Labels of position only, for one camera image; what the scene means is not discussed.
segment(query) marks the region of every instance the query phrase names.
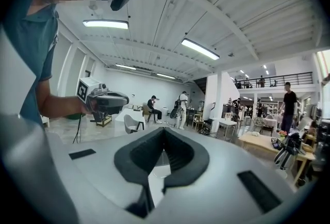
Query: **black railing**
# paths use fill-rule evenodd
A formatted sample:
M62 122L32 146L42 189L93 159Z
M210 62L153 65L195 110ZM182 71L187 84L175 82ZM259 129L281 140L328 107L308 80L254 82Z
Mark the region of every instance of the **black railing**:
M288 74L280 76L270 76L248 79L248 80L237 80L233 81L238 89L241 88L257 88L257 87L276 87L284 86L286 82L290 82L291 85L303 85L312 84L312 72Z

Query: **light fixture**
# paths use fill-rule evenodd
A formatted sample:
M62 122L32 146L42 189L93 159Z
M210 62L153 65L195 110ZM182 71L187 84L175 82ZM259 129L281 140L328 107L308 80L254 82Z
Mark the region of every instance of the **light fixture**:
M210 57L211 59L213 60L218 60L220 58L220 56L202 46L200 46L199 44L195 43L195 42L192 42L191 40L188 40L188 39L184 39L182 42L181 42L182 45L186 46L186 47L189 47L199 53L202 53L208 57Z
M160 74L160 73L157 73L157 75L167 77L167 78L170 78L170 79L175 79L175 77L171 77L171 76Z
M121 20L84 20L85 27L108 27L128 29L128 22Z
M122 67L122 68L131 69L131 70L136 70L136 68L131 67L131 66L126 66L126 65L118 65L118 64L116 64L116 66L118 66L118 67Z

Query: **tiled floor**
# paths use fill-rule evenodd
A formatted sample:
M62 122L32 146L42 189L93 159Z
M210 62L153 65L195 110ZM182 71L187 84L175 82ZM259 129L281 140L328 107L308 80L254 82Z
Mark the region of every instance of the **tiled floor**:
M92 115L86 115L82 117L81 119L81 142L84 141L92 141L92 140L99 140L99 139L107 139L115 136L114 133L114 119L116 118L116 115L112 115L112 120L110 124L106 125L105 127L96 126L95 123L90 122L90 120L93 119ZM146 129L154 126L170 126L173 127L175 124L175 119L170 119L169 116L166 116L163 118L163 124L154 124L151 120L149 123L146 121ZM50 127L46 128L47 132L54 132L58 134L63 141L64 144L72 144L73 139L77 133L78 128L78 120L69 120L66 118L59 118L59 119L52 119L50 121ZM191 128L191 123L189 126L184 126L186 130L195 132L195 128ZM242 122L241 127L239 127L238 130L234 131L233 137L231 137L233 130L228 129L227 135L232 139L232 143L236 144L238 146L241 146L241 142L238 140L240 136L242 136L245 132L247 132L250 129L249 126L245 126L244 122ZM219 129L220 133L224 133L224 129ZM249 152L251 152L253 155L259 158L259 160L267 167L276 169L273 163L273 159L275 157L274 154L271 154L269 152L262 152L253 148L248 149ZM286 181L288 184L292 187L293 183L293 175L292 172L288 173L288 176L286 178Z

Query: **black cable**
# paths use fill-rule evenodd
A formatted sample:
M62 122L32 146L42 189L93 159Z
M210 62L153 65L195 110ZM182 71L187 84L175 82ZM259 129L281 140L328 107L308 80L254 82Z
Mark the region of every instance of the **black cable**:
M77 143L78 143L78 133L79 133L79 128L80 128L81 116L82 116L82 115L83 115L83 114L80 113L77 134L76 134L76 136L74 137L72 144L74 143L75 140L76 140Z

